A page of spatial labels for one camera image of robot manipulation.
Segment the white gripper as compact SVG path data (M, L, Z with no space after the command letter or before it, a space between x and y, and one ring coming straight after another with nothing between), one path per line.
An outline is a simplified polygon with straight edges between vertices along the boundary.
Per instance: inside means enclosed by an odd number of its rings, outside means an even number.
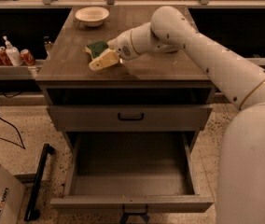
M117 64L119 57L126 61L138 58L140 54L133 47L132 33L132 30L128 30L109 40L107 44L110 49L104 50L96 57L91 57L89 68L92 71L105 69Z

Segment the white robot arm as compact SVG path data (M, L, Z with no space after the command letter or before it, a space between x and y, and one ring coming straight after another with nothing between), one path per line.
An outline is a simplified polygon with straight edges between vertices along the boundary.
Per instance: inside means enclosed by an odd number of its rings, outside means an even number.
M93 71L150 51L182 49L239 109L219 155L216 224L265 224L265 69L196 31L174 7L86 47Z

